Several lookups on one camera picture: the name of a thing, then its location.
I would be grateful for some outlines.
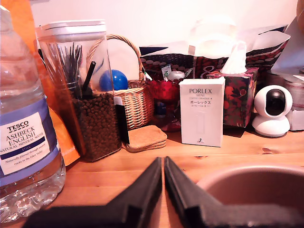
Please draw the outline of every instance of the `white camera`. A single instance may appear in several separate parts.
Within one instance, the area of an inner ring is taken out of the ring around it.
[[[290,92],[281,86],[270,85],[261,89],[255,97],[258,112],[252,122],[255,131],[268,137],[279,137],[290,129],[286,114],[293,105]]]

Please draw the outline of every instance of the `camera lens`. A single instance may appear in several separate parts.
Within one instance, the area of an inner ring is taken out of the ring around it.
[[[280,115],[285,110],[285,94],[279,89],[271,89],[266,94],[266,112]]]

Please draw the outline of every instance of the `plastic water bottle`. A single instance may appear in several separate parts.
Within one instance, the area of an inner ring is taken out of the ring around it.
[[[62,190],[66,169],[34,58],[1,6],[0,221],[29,216]]]

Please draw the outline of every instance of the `stack of coasters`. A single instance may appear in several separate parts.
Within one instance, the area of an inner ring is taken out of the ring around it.
[[[157,126],[150,125],[129,131],[130,144],[126,150],[140,152],[158,149],[166,146],[167,135]]]

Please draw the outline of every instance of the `wooden surface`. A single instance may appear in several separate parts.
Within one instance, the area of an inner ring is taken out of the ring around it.
[[[74,162],[67,167],[63,191],[50,206],[106,204],[157,156],[170,156],[194,182],[218,169],[242,163],[275,162],[304,167],[304,132],[267,138],[256,135],[251,129],[229,129],[224,130],[221,148],[181,144],[180,136],[180,133],[169,133],[166,147],[157,150],[129,153],[121,149],[95,163]],[[157,223],[154,227],[182,227],[164,186],[159,206],[161,213],[153,215]],[[25,218],[21,218],[3,227],[20,228],[24,221]]]

